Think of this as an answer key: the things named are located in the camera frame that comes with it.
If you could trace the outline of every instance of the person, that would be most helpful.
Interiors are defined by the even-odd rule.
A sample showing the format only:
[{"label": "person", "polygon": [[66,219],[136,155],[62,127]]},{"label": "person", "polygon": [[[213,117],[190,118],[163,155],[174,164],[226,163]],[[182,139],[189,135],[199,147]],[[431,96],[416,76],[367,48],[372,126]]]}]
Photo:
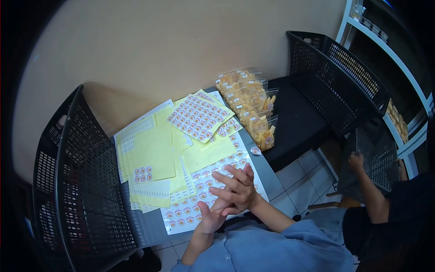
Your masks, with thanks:
[{"label": "person", "polygon": [[[350,271],[353,258],[334,243],[312,220],[295,222],[265,201],[254,188],[249,164],[235,169],[226,165],[233,177],[213,172],[224,189],[209,188],[217,195],[209,209],[198,202],[202,221],[196,227],[181,260],[172,272],[185,271]],[[249,209],[264,224],[241,221],[214,234],[228,215]]]},{"label": "person", "polygon": [[427,172],[407,180],[403,161],[398,160],[400,181],[384,196],[365,173],[362,154],[352,152],[348,163],[358,177],[365,207],[316,209],[303,220],[313,220],[360,261],[416,242],[431,214],[425,208],[434,196],[434,175]]}]

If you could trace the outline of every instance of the finger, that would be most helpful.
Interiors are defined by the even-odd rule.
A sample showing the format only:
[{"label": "finger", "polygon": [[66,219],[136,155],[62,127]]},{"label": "finger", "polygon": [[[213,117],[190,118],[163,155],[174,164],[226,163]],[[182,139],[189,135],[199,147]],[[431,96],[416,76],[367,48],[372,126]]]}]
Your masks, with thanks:
[{"label": "finger", "polygon": [[227,185],[226,187],[229,187],[231,190],[236,191],[236,192],[241,192],[241,190],[242,190],[242,184],[237,179],[224,176],[224,175],[222,175],[220,173],[217,173],[216,171],[213,172],[211,175],[217,181],[220,181],[223,184]]},{"label": "finger", "polygon": [[251,164],[247,163],[243,168],[243,172],[246,173],[250,181],[254,181],[254,171],[252,170]]},{"label": "finger", "polygon": [[241,202],[241,196],[233,192],[226,191],[224,189],[218,189],[216,187],[210,187],[208,191],[214,195],[217,195],[221,199],[228,201],[230,203]]},{"label": "finger", "polygon": [[241,213],[241,212],[242,212],[242,211],[239,210],[239,209],[237,209],[237,208],[234,208],[234,207],[228,207],[228,208],[225,208],[225,209],[222,211],[221,215],[223,215],[223,216],[227,216],[227,215],[238,215],[238,214]]},{"label": "finger", "polygon": [[240,171],[239,169],[235,169],[231,165],[226,165],[225,170],[230,172],[234,176],[233,178],[240,181],[243,185],[245,185],[245,186],[250,185],[249,178],[243,171]]},{"label": "finger", "polygon": [[203,201],[198,201],[197,203],[199,209],[201,210],[202,218],[210,218],[211,217],[211,211],[207,204]]}]

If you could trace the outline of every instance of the black plastic basket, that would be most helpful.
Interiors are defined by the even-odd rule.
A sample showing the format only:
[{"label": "black plastic basket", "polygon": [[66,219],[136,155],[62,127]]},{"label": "black plastic basket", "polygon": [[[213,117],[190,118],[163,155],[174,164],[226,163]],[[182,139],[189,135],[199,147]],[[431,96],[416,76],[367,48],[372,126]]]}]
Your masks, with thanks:
[{"label": "black plastic basket", "polygon": [[359,181],[348,165],[351,152],[364,155],[364,170],[376,187],[386,194],[399,180],[396,142],[382,119],[374,118],[349,134],[343,151],[337,191],[364,203]]},{"label": "black plastic basket", "polygon": [[357,57],[322,34],[287,31],[287,37],[292,84],[337,136],[384,116],[390,94]]},{"label": "black plastic basket", "polygon": [[115,147],[82,89],[51,118],[35,160],[33,232],[56,271],[106,271],[136,250],[121,201]]}]

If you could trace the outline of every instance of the hand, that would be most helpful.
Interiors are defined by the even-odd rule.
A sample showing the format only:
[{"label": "hand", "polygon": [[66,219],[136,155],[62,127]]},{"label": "hand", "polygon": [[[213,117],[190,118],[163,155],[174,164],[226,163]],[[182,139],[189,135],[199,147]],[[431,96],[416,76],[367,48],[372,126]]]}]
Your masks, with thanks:
[{"label": "hand", "polygon": [[243,170],[235,169],[231,165],[226,165],[225,170],[230,172],[233,177],[224,176],[218,172],[213,172],[211,175],[218,181],[224,183],[226,188],[231,190],[222,190],[216,187],[210,187],[210,193],[217,195],[219,198],[234,203],[234,207],[225,208],[222,215],[236,215],[245,209],[251,209],[261,196],[254,188],[254,172],[249,163],[245,165]]},{"label": "hand", "polygon": [[[230,191],[230,188],[225,187],[224,191]],[[202,201],[198,201],[198,207],[201,210],[202,216],[202,221],[198,225],[198,227],[201,229],[201,232],[205,234],[212,234],[217,231],[227,219],[228,214],[223,215],[222,211],[231,205],[232,203],[229,203],[222,198],[217,198],[213,206],[209,209],[207,204]]]},{"label": "hand", "polygon": [[358,152],[358,156],[355,155],[355,152],[352,152],[349,156],[349,168],[355,174],[365,173],[364,171],[364,156]]},{"label": "hand", "polygon": [[408,180],[408,175],[406,174],[405,164],[399,158],[397,158],[397,162],[399,163],[399,179],[400,179],[400,181]]}]

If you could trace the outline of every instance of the beige wall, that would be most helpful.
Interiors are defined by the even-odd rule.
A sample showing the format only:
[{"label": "beige wall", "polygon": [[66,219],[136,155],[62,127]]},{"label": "beige wall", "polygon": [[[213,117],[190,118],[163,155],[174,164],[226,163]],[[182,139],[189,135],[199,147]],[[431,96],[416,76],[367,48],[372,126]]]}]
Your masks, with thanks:
[{"label": "beige wall", "polygon": [[345,0],[70,0],[36,44],[17,97],[13,162],[33,180],[40,135],[79,84],[110,136],[171,98],[253,63],[285,76],[286,30],[335,38]]}]

